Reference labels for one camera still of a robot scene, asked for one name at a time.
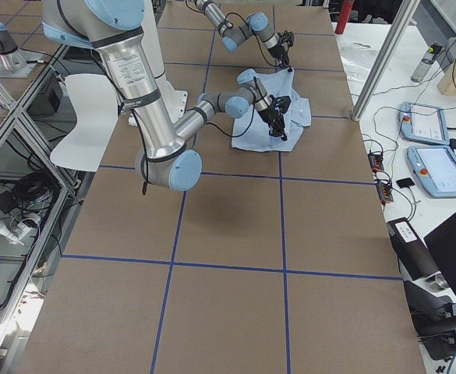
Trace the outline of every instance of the tablet device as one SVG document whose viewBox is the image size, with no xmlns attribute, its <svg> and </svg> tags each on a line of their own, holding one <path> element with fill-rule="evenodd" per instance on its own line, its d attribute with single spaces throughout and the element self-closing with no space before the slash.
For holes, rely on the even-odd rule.
<svg viewBox="0 0 456 374">
<path fill-rule="evenodd" d="M 449 144 L 444 110 L 433 105 L 405 101 L 399 112 L 401 131 L 407 140 L 425 144 Z"/>
<path fill-rule="evenodd" d="M 449 146 L 410 146 L 408 160 L 432 197 L 456 197 L 456 156 Z"/>
</svg>

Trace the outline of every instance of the red cylinder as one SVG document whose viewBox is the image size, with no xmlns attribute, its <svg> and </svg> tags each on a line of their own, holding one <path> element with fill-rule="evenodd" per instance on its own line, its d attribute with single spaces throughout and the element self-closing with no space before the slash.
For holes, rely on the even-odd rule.
<svg viewBox="0 0 456 374">
<path fill-rule="evenodd" d="M 353 5 L 354 0 L 344 0 L 344 2 L 342 2 L 342 8 L 340 9 L 340 16 L 338 17 L 337 27 L 335 27 L 336 34 L 344 33 L 345 25 L 349 21 L 349 16 L 351 15 Z"/>
</svg>

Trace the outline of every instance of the clear bottle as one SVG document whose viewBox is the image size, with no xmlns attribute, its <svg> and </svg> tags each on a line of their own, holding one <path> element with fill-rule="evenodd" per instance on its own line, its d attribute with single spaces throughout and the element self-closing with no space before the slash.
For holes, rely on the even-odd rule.
<svg viewBox="0 0 456 374">
<path fill-rule="evenodd" d="M 412 81 L 420 83 L 423 81 L 423 78 L 427 75 L 430 66 L 436 61 L 437 56 L 443 50 L 443 46 L 438 43 L 432 43 L 427 50 L 427 52 L 423 55 L 422 60 L 418 66 L 416 66 L 415 71 L 412 74 Z"/>
</svg>

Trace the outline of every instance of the folded cloth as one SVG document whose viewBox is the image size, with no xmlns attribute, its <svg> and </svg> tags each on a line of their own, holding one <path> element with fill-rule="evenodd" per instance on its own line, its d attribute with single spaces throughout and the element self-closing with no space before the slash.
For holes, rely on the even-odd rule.
<svg viewBox="0 0 456 374">
<path fill-rule="evenodd" d="M 294 71 L 287 69 L 274 74 L 256 74 L 262 81 L 269 94 L 275 97 L 289 96 L 292 99 L 290 108 L 283 115 L 285 120 L 285 133 L 287 140 L 275 138 L 269 135 L 269 127 L 257 113 L 253 116 L 253 123 L 239 138 L 233 138 L 231 145 L 241 150 L 254 150 L 256 152 L 268 152 L 280 150 L 291 152 L 302 135 L 303 128 L 311 125 L 311 108 L 308 99 L 300 95 L 292 88 Z M 252 107 L 241 117 L 235 120 L 233 136 L 241 134 L 250 123 Z"/>
</svg>

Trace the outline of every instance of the white tabletop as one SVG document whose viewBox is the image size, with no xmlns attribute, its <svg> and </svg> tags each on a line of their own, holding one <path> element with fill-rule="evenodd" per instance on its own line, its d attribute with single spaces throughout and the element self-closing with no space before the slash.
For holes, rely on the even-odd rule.
<svg viewBox="0 0 456 374">
<path fill-rule="evenodd" d="M 347 25 L 343 35 L 336 36 L 339 47 L 341 48 L 342 61 L 346 62 L 345 70 L 350 72 L 350 74 L 348 74 L 348 85 L 354 101 L 357 99 L 357 95 L 360 94 L 364 80 L 366 79 L 366 75 L 362 68 L 371 68 L 374 56 L 381 49 L 389 27 L 389 25 L 350 23 Z M 399 108 L 403 101 L 416 101 L 420 104 L 435 105 L 442 108 L 456 107 L 456 97 L 444 96 L 437 89 L 437 84 L 444 75 L 440 72 L 440 67 L 437 63 L 434 63 L 424 79 L 428 80 L 433 77 L 434 73 L 440 72 L 439 74 L 436 74 L 430 82 L 417 86 L 417 83 L 413 83 L 410 80 L 411 74 L 418 65 L 427 47 L 427 44 L 416 26 L 408 26 L 375 92 L 384 92 L 392 87 L 410 87 L 391 90 L 388 93 L 373 96 L 365 114 L 361 118 L 360 125 L 362 133 L 367 134 L 365 139 L 369 139 L 370 136 L 371 139 L 381 143 L 385 150 L 394 149 L 395 144 L 390 140 L 379 136 L 374 131 L 373 116 L 381 107 Z M 446 110 L 444 111 L 444 114 L 447 126 L 456 128 L 456 109 Z M 398 111 L 388 108 L 380 109 L 376 115 L 376 128 L 381 134 L 396 139 L 399 133 Z M 450 131 L 449 136 L 450 138 L 456 138 L 456 132 Z M 380 149 L 376 144 L 372 144 L 371 146 L 370 144 L 371 142 L 365 143 L 367 150 L 369 150 L 370 147 L 372 150 Z M 415 181 L 415 186 L 412 187 L 412 191 L 419 203 L 417 204 L 416 214 L 411 220 L 411 224 L 419 236 L 423 238 L 441 222 L 456 212 L 456 199 L 433 199 L 422 189 L 416 177 L 413 175 L 412 167 L 409 165 L 408 158 L 406 157 L 406 149 L 409 146 L 417 144 L 418 143 L 403 140 L 401 134 L 398 137 L 398 150 L 395 152 L 394 163 L 392 163 L 394 152 L 387 152 L 384 154 L 384 167 L 394 181 L 407 177 L 410 177 Z M 409 199 L 412 198 L 407 189 L 402 189 L 402 192 Z M 410 213 L 410 205 L 405 198 L 395 191 L 393 192 L 393 197 L 394 202 L 387 204 L 385 207 L 385 221 L 391 221 L 399 217 L 407 217 Z M 423 286 L 423 283 L 425 282 L 416 281 L 416 283 Z M 452 298 L 455 298 L 451 291 L 440 292 L 436 295 L 450 295 Z M 420 349 L 427 372 L 434 372 L 439 365 L 447 366 L 448 363 L 444 361 L 435 362 L 431 360 L 422 345 Z M 456 374 L 456 361 L 451 370 L 451 374 Z"/>
</svg>

